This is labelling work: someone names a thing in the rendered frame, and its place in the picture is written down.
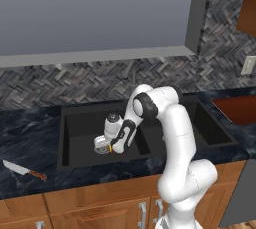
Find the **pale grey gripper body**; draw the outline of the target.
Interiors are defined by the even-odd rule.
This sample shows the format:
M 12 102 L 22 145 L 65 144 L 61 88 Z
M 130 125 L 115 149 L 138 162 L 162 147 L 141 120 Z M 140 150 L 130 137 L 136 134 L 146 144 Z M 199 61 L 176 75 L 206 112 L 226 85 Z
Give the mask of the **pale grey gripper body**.
M 98 154 L 108 154 L 108 144 L 110 141 L 104 135 L 98 136 L 94 139 L 94 151 Z

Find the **black double sink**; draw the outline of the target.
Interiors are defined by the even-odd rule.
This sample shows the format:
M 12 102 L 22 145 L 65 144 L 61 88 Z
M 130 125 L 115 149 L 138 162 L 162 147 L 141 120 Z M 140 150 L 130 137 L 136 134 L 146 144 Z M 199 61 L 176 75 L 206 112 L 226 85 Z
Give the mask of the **black double sink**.
M 210 113 L 195 95 L 181 100 L 193 127 L 196 149 L 215 149 L 234 146 L 237 141 Z M 104 133 L 108 115 L 125 114 L 125 100 L 90 103 L 61 110 L 57 168 L 59 170 L 131 161 L 149 157 L 163 157 L 166 147 L 159 121 L 144 121 L 137 129 L 130 147 L 122 154 L 98 154 L 94 139 Z

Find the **wooden panel under sink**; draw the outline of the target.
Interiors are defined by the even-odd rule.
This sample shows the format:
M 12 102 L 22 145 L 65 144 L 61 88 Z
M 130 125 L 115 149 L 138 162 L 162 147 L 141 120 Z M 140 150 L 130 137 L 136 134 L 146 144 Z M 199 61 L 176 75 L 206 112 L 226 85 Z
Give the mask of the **wooden panel under sink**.
M 44 194 L 51 214 L 93 208 L 157 195 L 160 175 L 144 176 Z

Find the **dark sink faucet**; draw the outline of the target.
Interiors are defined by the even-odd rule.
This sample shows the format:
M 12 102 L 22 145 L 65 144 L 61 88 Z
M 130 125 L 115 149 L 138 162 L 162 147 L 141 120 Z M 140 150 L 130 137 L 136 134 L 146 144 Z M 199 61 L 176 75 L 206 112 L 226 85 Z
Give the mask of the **dark sink faucet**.
M 130 77 L 130 80 L 129 80 L 129 96 L 132 95 L 133 91 L 137 87 L 137 83 L 136 83 L 136 68 L 132 69 L 130 76 L 131 77 Z

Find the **reddish brown tray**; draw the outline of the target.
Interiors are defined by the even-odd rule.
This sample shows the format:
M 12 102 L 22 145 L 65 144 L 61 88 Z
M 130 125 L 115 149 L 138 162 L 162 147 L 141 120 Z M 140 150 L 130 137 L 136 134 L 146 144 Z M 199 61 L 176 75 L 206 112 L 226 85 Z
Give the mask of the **reddish brown tray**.
M 256 123 L 256 95 L 213 99 L 212 103 L 233 124 Z

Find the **wooden cupboard door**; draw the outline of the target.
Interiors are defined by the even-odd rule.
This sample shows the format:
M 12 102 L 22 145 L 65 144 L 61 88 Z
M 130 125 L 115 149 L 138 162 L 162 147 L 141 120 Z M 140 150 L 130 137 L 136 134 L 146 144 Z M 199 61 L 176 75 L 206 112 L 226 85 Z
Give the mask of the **wooden cupboard door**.
M 52 229 L 51 222 L 48 217 L 18 220 L 15 222 L 2 223 L 0 229 L 37 229 L 35 222 L 44 221 L 45 226 L 42 229 Z
M 194 213 L 195 219 L 203 229 L 218 229 L 236 184 L 236 181 L 214 183 L 205 193 Z M 158 215 L 158 207 L 155 201 L 160 199 L 160 196 L 157 193 L 156 185 L 150 184 L 147 186 L 147 189 L 152 193 L 147 229 L 154 229 L 155 223 L 153 220 L 156 219 Z
M 51 220 L 54 229 L 140 229 L 137 223 L 142 216 L 138 207 L 141 202 L 146 203 L 146 229 L 149 197 L 52 215 Z

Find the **wooden drawer front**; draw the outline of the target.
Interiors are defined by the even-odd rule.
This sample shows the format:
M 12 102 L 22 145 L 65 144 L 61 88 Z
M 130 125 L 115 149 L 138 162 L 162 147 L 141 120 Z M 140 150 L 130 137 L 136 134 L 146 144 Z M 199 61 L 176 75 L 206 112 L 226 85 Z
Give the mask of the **wooden drawer front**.
M 0 200 L 0 223 L 47 215 L 42 194 Z

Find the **grey window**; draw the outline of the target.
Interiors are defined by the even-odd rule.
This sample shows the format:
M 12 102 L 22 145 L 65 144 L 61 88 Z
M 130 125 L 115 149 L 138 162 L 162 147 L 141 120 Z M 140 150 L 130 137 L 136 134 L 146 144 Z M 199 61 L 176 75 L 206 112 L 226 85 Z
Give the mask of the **grey window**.
M 206 0 L 0 0 L 0 68 L 194 55 Z

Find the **grey dishwasher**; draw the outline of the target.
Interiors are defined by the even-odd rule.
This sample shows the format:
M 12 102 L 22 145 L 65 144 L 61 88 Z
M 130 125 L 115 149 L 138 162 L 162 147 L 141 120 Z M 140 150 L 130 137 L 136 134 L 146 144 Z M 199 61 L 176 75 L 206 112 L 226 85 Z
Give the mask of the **grey dishwasher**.
M 256 159 L 246 162 L 219 226 L 251 220 L 256 220 Z

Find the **white wall outlet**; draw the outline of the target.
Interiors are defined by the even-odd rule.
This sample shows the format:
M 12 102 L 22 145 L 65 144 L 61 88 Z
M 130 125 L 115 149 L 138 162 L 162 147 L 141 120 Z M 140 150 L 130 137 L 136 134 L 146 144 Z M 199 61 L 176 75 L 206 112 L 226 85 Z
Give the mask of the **white wall outlet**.
M 255 64 L 256 64 L 256 56 L 247 56 L 245 58 L 245 61 L 244 61 L 244 64 L 243 64 L 241 74 L 242 75 L 251 74 Z

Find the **brown wooden wall cupboard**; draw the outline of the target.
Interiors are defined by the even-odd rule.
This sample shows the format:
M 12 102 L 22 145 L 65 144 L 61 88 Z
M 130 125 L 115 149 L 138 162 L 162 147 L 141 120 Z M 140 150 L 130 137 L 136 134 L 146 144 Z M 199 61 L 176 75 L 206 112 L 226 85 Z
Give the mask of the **brown wooden wall cupboard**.
M 256 37 L 256 0 L 243 0 L 236 29 Z

